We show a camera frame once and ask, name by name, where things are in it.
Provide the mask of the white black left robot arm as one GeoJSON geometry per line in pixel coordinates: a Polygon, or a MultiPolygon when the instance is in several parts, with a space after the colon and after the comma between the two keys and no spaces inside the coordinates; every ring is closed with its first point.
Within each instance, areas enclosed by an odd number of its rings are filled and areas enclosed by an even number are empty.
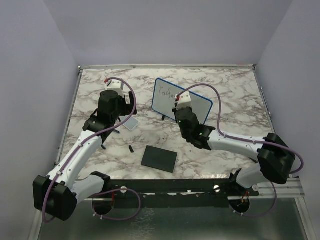
{"type": "Polygon", "coordinates": [[[108,136],[119,125],[121,116],[130,118],[137,113],[137,100],[130,91],[127,103],[117,90],[100,93],[97,109],[84,123],[75,145],[65,158],[47,176],[37,176],[33,181],[33,200],[36,209],[42,212],[42,220],[51,215],[53,219],[68,220],[76,206],[91,196],[106,197],[111,190],[110,176],[98,171],[92,172],[84,180],[77,181],[86,162],[99,149],[108,136]]]}

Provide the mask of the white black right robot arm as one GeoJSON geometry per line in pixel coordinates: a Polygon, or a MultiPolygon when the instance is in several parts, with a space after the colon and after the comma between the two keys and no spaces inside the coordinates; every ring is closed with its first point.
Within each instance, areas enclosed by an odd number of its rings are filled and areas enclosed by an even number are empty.
{"type": "Polygon", "coordinates": [[[191,107],[173,108],[172,112],[182,138],[194,147],[227,151],[256,162],[255,165],[236,172],[235,180],[229,184],[234,195],[240,196],[253,185],[266,181],[278,185],[287,183],[296,157],[277,134],[269,133],[266,137],[236,135],[229,138],[219,133],[215,127],[201,124],[191,107]]]}

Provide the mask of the black marker cap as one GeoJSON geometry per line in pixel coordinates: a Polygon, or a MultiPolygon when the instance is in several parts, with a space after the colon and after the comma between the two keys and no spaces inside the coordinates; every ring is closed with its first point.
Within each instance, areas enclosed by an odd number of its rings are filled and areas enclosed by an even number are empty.
{"type": "Polygon", "coordinates": [[[133,147],[131,145],[129,145],[129,150],[131,153],[134,153],[135,151],[133,150],[133,147]]]}

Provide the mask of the blue-framed whiteboard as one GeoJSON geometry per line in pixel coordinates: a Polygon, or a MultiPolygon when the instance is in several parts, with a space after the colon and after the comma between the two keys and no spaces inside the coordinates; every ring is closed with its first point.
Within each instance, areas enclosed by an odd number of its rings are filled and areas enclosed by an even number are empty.
{"type": "MultiPolygon", "coordinates": [[[[155,80],[153,99],[151,108],[175,121],[172,109],[175,107],[175,96],[182,92],[184,88],[161,78],[155,80]]],[[[189,92],[191,98],[192,112],[196,114],[200,124],[204,124],[210,114],[214,103],[197,93],[189,92]]]]}

